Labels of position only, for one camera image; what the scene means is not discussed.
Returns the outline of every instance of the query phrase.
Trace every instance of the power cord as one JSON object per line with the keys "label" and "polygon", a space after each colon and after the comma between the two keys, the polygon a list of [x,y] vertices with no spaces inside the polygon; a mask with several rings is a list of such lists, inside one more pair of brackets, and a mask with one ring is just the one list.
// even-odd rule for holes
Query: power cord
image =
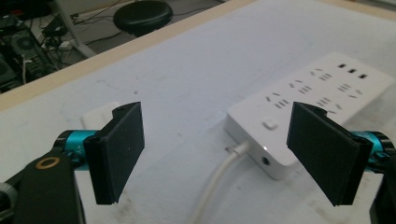
{"label": "power cord", "polygon": [[220,178],[224,175],[228,167],[231,164],[233,164],[233,162],[237,161],[237,159],[247,154],[249,150],[250,150],[250,143],[248,142],[244,142],[241,145],[234,147],[230,150],[231,154],[223,162],[223,164],[219,166],[215,174],[212,176],[212,179],[210,180],[209,185],[207,186],[203,194],[203,197],[201,198],[201,201],[198,203],[198,206],[196,207],[189,224],[201,223],[202,214],[204,213],[210,198],[215,192],[216,186],[219,184]]}

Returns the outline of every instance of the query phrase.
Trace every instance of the black stool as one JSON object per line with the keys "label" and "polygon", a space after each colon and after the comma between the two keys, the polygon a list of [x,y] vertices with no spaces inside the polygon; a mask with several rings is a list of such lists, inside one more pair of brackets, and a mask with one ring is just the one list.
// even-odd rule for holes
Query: black stool
{"label": "black stool", "polygon": [[164,27],[172,17],[172,8],[165,2],[140,1],[121,7],[113,21],[120,30],[142,36]]}

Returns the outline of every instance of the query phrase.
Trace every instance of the table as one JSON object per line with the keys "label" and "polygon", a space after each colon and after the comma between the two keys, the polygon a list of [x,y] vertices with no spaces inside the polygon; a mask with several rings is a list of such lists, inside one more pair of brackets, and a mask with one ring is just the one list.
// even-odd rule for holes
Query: table
{"label": "table", "polygon": [[[1,95],[0,179],[51,148],[100,105],[141,101],[146,149],[120,203],[98,206],[76,173],[88,223],[186,223],[235,145],[227,108],[339,51],[396,76],[394,21],[316,1],[231,1]],[[396,139],[392,87],[346,124]],[[369,223],[381,175],[333,208],[303,167],[275,181],[245,157],[223,177],[203,223]]]}

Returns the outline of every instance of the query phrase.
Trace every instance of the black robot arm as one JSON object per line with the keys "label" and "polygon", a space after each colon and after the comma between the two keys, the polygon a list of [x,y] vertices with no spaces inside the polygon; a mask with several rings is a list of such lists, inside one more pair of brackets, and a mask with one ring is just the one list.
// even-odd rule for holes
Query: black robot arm
{"label": "black robot arm", "polygon": [[50,152],[0,184],[0,223],[85,223],[77,169],[89,169],[98,204],[119,200],[144,148],[140,103],[113,110],[100,131],[65,131]]}
{"label": "black robot arm", "polygon": [[330,202],[352,204],[364,171],[384,174],[372,223],[396,223],[396,150],[379,132],[349,132],[319,107],[294,103],[287,144]]}

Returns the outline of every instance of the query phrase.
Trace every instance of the power strip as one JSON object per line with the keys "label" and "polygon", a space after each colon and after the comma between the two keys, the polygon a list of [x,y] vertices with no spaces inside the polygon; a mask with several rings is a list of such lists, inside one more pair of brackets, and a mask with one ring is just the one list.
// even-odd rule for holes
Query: power strip
{"label": "power strip", "polygon": [[272,178],[289,174],[297,158],[286,145],[293,102],[319,106],[345,123],[381,95],[394,79],[339,53],[331,53],[230,108],[225,130],[248,140],[251,158]]}

